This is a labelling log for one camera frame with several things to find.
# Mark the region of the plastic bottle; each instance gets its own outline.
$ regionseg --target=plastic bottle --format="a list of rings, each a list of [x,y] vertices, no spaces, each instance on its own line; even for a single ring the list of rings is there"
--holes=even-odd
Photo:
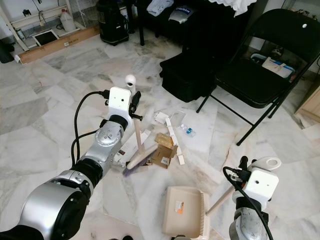
[[[188,136],[194,137],[196,135],[196,132],[191,127],[188,127],[187,125],[184,125],[184,124],[181,124],[180,127]]]
[[[65,9],[62,9],[62,14],[60,17],[61,23],[63,25],[63,28],[66,32],[71,32],[73,30],[76,30],[76,25],[74,23],[73,18],[67,13]]]

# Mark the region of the beige dustpan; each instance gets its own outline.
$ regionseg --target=beige dustpan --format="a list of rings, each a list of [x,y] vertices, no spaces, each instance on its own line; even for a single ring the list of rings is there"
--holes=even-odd
[[[233,191],[234,188],[230,187],[207,211],[209,204],[208,194],[195,187],[168,187],[162,226],[163,233],[171,237],[184,235],[192,240],[208,240],[210,234],[210,214]]]

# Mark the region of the chair backrest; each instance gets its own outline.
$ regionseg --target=chair backrest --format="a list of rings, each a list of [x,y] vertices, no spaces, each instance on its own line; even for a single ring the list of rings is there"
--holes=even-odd
[[[284,47],[307,63],[313,63],[320,54],[320,22],[290,10],[267,11],[247,35]]]

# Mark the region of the white fabric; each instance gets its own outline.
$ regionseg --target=white fabric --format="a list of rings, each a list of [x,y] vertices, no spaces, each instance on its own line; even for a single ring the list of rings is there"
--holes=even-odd
[[[248,6],[252,3],[255,3],[257,0],[209,0],[211,3],[223,4],[225,6],[232,7],[235,10],[234,16],[248,11]]]
[[[168,7],[174,4],[174,0],[152,0],[146,10],[153,16],[158,16]]]

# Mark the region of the black folding chair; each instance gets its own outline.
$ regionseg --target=black folding chair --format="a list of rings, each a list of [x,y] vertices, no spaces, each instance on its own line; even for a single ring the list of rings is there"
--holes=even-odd
[[[296,78],[290,83],[276,73],[254,63],[250,59],[239,57],[239,50],[250,36],[270,41],[284,47],[306,62]],[[272,118],[290,91],[298,83],[301,76],[320,56],[320,22],[285,9],[274,9],[260,16],[250,27],[237,53],[222,71],[215,74],[215,83],[236,98],[257,109],[271,106],[252,123],[229,106],[212,95],[212,91],[205,97],[196,111],[199,113],[209,97],[212,97],[241,119],[249,123],[251,129],[237,142],[237,146],[268,116]]]

